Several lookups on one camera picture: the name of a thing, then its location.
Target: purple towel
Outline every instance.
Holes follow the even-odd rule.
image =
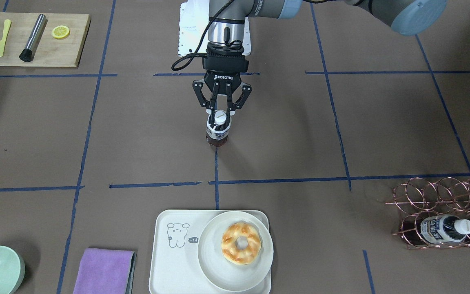
[[[73,294],[130,294],[135,252],[87,248]]]

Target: wooden cutting board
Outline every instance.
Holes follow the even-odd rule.
[[[3,67],[76,67],[79,65],[82,47],[90,25],[88,14],[43,13],[47,17],[41,40],[31,62],[19,59],[19,54],[27,44],[28,37],[39,13],[0,13],[0,40],[3,35],[3,22],[12,21],[5,45],[5,53],[0,57]],[[64,39],[54,39],[52,30],[57,26],[70,28],[70,35]]]

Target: lemon half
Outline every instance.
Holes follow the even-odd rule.
[[[70,34],[70,29],[67,26],[57,26],[52,30],[52,37],[55,39],[63,39]]]

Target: white bottle cap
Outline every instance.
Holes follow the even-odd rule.
[[[457,220],[454,222],[454,229],[460,234],[470,234],[470,220]]]
[[[223,110],[216,110],[214,116],[215,125],[224,125],[227,117],[228,116],[226,115],[226,112],[224,112]]]

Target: cartoon drawing on tray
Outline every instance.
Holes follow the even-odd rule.
[[[186,235],[188,234],[189,223],[169,223],[168,241],[171,248],[183,248],[186,244]]]

